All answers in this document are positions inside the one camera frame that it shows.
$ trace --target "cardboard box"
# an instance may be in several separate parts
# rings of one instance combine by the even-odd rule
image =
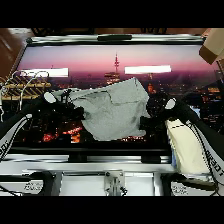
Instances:
[[[224,28],[212,28],[199,55],[209,64],[224,59]]]

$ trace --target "gray cloth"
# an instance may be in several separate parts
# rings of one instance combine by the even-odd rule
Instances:
[[[146,134],[139,125],[141,116],[150,117],[146,111],[149,96],[136,78],[98,89],[71,90],[69,99],[76,107],[84,108],[83,126],[95,140]],[[61,93],[53,94],[60,99]]]

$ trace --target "silver bracket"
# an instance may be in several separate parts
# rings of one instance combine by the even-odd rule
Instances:
[[[107,196],[122,196],[125,189],[125,174],[122,170],[105,171],[104,190]]]

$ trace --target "wooden floor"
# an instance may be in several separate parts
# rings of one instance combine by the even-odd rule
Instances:
[[[168,28],[167,34],[202,34],[206,28]],[[95,28],[96,34],[138,34],[140,28]],[[27,28],[0,28],[0,77],[9,74],[16,57],[28,37],[34,36]]]

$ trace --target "pink sky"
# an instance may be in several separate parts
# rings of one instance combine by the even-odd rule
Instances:
[[[69,72],[114,71],[116,52],[119,71],[125,66],[170,65],[172,71],[209,72],[218,69],[199,56],[198,45],[100,45],[29,47],[18,69],[69,68]]]

